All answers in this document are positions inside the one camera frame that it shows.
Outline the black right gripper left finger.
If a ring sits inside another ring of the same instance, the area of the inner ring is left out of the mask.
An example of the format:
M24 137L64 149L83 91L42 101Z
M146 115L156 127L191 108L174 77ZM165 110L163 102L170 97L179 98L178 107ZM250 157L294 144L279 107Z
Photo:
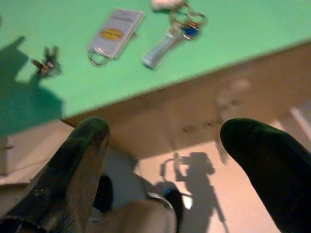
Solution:
M85 233L109 136L104 119L81 121L0 217L0 233Z

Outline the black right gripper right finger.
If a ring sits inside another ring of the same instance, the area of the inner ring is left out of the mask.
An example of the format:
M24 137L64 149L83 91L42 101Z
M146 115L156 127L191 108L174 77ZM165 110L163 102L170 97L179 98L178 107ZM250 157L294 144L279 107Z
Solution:
M287 132L250 118L226 121L220 139L281 233L311 233L311 152Z

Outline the grey black robot leg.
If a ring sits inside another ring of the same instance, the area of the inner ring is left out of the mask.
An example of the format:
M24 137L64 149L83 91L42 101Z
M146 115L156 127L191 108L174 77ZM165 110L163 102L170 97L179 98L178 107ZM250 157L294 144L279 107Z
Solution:
M173 183L151 185L134 170L137 159L110 155L93 203L97 214L86 233L180 233L184 218L181 192Z

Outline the small silver metal key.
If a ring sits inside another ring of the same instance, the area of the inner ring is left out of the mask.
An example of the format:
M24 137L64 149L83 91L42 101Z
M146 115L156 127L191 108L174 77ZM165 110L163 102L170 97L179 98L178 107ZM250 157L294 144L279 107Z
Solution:
M58 63L59 48L53 46L52 50L44 48L44 59L42 62L32 59L31 63L36 67L36 74L41 77L50 76L53 73L61 73L60 64Z

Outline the green top wooden table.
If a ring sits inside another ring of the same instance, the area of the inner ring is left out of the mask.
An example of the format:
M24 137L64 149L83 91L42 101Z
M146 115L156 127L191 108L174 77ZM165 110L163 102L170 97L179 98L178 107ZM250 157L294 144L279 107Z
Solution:
M190 5L208 23L150 70L141 59L169 17L149 0L0 0L0 137L101 116L112 145L149 157L216 137L216 101L233 117L272 122L311 99L311 0ZM114 8L145 16L121 55L96 67L87 46ZM31 60L53 46L61 73L41 77Z

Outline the white key tag yellow oval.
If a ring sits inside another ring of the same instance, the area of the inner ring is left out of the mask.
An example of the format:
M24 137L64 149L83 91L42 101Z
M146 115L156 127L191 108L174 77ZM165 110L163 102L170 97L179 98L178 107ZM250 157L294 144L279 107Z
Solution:
M116 59L144 15L142 11L114 9L88 46L89 61L95 66L103 66L107 61Z

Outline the key bunch with blue tube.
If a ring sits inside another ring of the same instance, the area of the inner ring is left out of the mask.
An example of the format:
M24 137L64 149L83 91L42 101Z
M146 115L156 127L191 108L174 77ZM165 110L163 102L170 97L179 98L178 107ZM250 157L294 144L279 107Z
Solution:
M170 22L163 39L142 59L145 67L155 69L171 49L199 35L207 24L207 16L195 11L188 0L151 0L151 7L155 12L167 12Z

